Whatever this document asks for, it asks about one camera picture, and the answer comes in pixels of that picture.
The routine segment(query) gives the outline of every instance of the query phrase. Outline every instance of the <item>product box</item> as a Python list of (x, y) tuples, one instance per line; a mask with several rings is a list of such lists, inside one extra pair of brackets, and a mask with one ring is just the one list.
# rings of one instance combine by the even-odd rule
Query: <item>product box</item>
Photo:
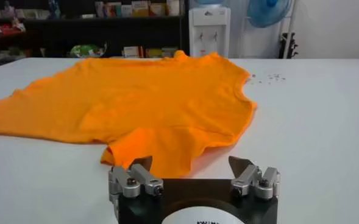
[(150, 16), (165, 16), (166, 15), (166, 0), (150, 0), (149, 1), (149, 15)]
[(132, 2), (130, 0), (123, 0), (121, 4), (121, 16), (131, 17), (132, 13)]
[(162, 48), (162, 56), (173, 58), (175, 51), (177, 51), (177, 50), (178, 50), (177, 47), (163, 47)]
[(143, 47), (141, 46), (124, 47), (123, 56), (124, 58), (143, 58), (144, 57)]
[(132, 15), (134, 17), (147, 17), (149, 15), (148, 1), (132, 1)]
[(146, 58), (161, 58), (162, 49), (161, 48), (148, 48), (145, 50)]
[(121, 2), (108, 2), (105, 3), (104, 14), (106, 17), (121, 17)]

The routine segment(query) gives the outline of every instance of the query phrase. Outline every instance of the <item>small metal part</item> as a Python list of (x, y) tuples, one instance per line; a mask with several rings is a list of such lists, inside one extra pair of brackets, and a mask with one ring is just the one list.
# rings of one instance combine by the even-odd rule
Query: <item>small metal part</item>
[(126, 180), (126, 184), (128, 184), (129, 186), (133, 186), (137, 183), (136, 179), (134, 178), (128, 178), (128, 180)]
[(112, 167), (108, 176), (110, 196), (123, 194), (127, 198), (135, 198), (140, 195), (140, 183), (131, 178), (121, 166)]
[(263, 177), (255, 184), (255, 194), (258, 198), (269, 200), (279, 196), (280, 175), (276, 168), (268, 167)]
[(163, 194), (163, 180), (151, 175), (142, 165), (132, 165), (130, 175), (145, 186), (147, 194), (156, 197)]
[(258, 175), (258, 167), (255, 165), (248, 165), (241, 175), (233, 179), (230, 183), (232, 185), (232, 194), (243, 197), (248, 194), (249, 188), (254, 179)]
[[(262, 176), (259, 167), (252, 164), (247, 159), (229, 157), (229, 164), (235, 174), (235, 179), (231, 180), (231, 194), (236, 198), (241, 198), (249, 193), (249, 188), (255, 189), (255, 196), (264, 200), (272, 197), (279, 197), (280, 191), (280, 173), (276, 168), (268, 167)], [(237, 176), (240, 170), (239, 164), (242, 165), (242, 173)]]

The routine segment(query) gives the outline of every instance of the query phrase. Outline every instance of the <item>white wall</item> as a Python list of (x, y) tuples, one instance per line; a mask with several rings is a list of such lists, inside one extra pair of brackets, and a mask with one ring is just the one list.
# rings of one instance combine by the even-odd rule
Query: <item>white wall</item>
[[(279, 26), (255, 29), (247, 23), (246, 0), (226, 0), (231, 8), (230, 57), (274, 57)], [(297, 58), (359, 58), (359, 0), (299, 0), (295, 32), (299, 45)]]
[(359, 0), (300, 0), (298, 58), (359, 58)]

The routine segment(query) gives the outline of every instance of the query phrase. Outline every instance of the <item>metal clamp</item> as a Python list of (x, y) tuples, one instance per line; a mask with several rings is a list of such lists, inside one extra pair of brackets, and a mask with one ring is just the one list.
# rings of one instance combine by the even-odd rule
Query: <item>metal clamp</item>
[(145, 186), (145, 192), (152, 196), (162, 196), (163, 180), (152, 176), (142, 165), (134, 164), (130, 175)]
[(108, 191), (110, 196), (123, 194), (127, 198), (135, 198), (140, 195), (140, 183), (124, 168), (116, 166), (108, 172)]
[(255, 183), (255, 194), (258, 198), (269, 200), (279, 196), (281, 175), (276, 168), (268, 167), (263, 177)]
[(246, 196), (249, 193), (250, 186), (254, 185), (254, 180), (257, 180), (258, 176), (261, 176), (259, 168), (252, 164), (248, 165), (238, 178), (230, 182), (233, 196)]
[(262, 176), (261, 170), (250, 164), (241, 175), (231, 181), (232, 194), (241, 198), (248, 195), (249, 188), (255, 189), (255, 196), (264, 200), (279, 196), (280, 173), (276, 168), (268, 167)]

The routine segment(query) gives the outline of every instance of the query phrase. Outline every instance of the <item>shelf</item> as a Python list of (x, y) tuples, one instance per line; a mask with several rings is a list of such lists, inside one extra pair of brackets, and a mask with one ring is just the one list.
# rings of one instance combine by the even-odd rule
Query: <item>shelf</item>
[[(86, 24), (86, 23), (145, 23), (156, 21), (178, 21), (180, 16), (113, 17), (113, 18), (75, 18), (75, 19), (20, 19), (24, 24)], [(1, 23), (10, 23), (11, 19), (0, 18)]]

